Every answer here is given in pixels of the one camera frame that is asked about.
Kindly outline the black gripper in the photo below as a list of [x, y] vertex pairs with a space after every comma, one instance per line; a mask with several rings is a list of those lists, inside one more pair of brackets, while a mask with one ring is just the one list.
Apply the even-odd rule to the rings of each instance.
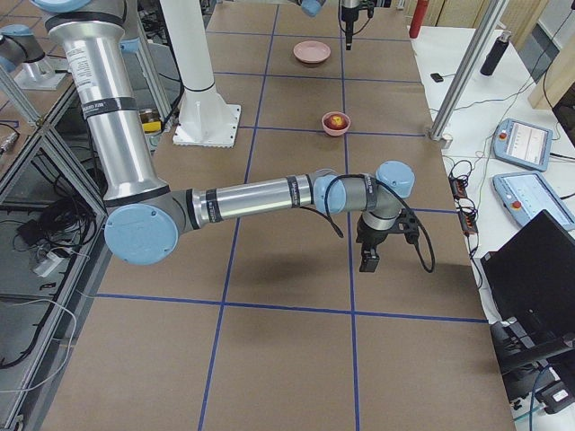
[[362, 247], [360, 272], [376, 271], [380, 261], [376, 248], [390, 234], [402, 234], [410, 245], [418, 245], [420, 228], [415, 214], [407, 209], [402, 209], [397, 217], [392, 218], [382, 218], [371, 212], [361, 214], [356, 236], [356, 243], [360, 243]]
[[[342, 0], [339, 1], [339, 17], [343, 23], [342, 30], [345, 34], [345, 49], [351, 50], [353, 36], [362, 32], [369, 21], [374, 16], [376, 2], [371, 0]], [[355, 23], [358, 21], [359, 13], [367, 12], [367, 21], [359, 30], [355, 30]]]

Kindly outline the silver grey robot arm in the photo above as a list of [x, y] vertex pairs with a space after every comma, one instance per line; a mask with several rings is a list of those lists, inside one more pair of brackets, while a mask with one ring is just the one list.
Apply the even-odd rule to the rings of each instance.
[[105, 241], [135, 265], [166, 258], [179, 237], [206, 224], [288, 208], [326, 219], [360, 214], [360, 268], [376, 269], [377, 246], [391, 234], [411, 245], [427, 237], [407, 205], [415, 181], [405, 163], [389, 161], [374, 174], [326, 169], [220, 189], [171, 190], [153, 165], [120, 43], [137, 17], [129, 1], [40, 1], [49, 36], [71, 68], [82, 112], [100, 157], [108, 189]]
[[285, 35], [340, 36], [346, 51], [372, 21], [376, 1], [292, 1], [279, 7], [278, 30]]

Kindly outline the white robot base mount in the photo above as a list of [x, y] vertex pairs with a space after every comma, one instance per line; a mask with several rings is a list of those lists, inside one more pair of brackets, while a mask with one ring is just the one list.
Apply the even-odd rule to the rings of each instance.
[[184, 88], [173, 142], [232, 147], [241, 107], [217, 91], [199, 2], [167, 0], [161, 7]]

